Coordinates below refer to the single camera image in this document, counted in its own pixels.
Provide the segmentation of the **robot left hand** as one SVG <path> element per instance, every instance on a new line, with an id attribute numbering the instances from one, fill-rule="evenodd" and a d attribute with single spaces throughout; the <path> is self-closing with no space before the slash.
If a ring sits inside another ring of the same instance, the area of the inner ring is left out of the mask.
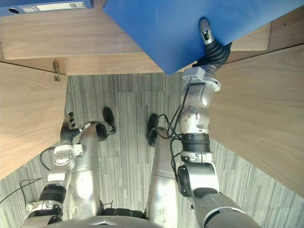
<path id="1" fill-rule="evenodd" d="M 69 112 L 64 118 L 60 130 L 60 143 L 72 143 L 76 136 L 91 126 L 91 123 L 85 123 L 84 125 L 75 128 L 73 116 L 73 112 Z"/>

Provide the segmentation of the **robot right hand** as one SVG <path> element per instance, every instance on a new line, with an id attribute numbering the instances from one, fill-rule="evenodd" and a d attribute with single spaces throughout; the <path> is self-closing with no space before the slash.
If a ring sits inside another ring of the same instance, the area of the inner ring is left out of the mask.
<path id="1" fill-rule="evenodd" d="M 222 45 L 218 42 L 213 34 L 206 18 L 202 18 L 199 23 L 200 34 L 205 47 L 205 56 L 197 61 L 195 66 L 214 66 L 220 69 L 228 60 L 231 52 L 232 42 Z"/>

